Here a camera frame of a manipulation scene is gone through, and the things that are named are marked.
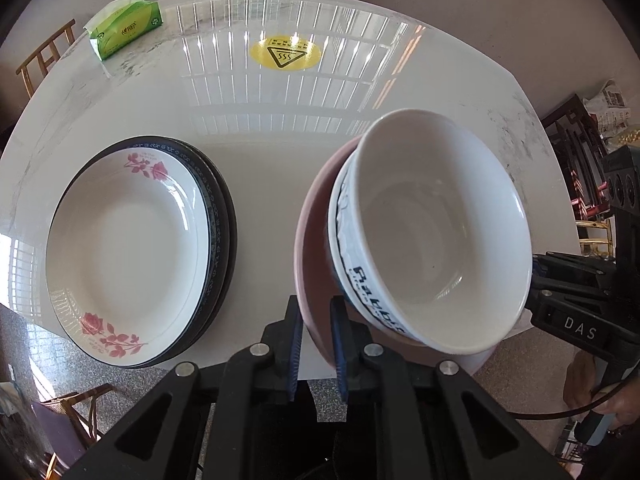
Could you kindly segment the right hand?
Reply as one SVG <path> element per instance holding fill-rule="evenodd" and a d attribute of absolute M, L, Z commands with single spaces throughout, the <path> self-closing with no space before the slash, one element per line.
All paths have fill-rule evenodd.
<path fill-rule="evenodd" d="M 600 398 L 601 393 L 596 393 L 596 385 L 594 357 L 579 350 L 566 370 L 563 389 L 566 406 L 574 410 L 589 404 L 594 398 Z M 639 418 L 639 396 L 639 377 L 634 376 L 615 396 L 597 406 L 596 412 L 615 416 L 611 429 L 632 425 Z"/>

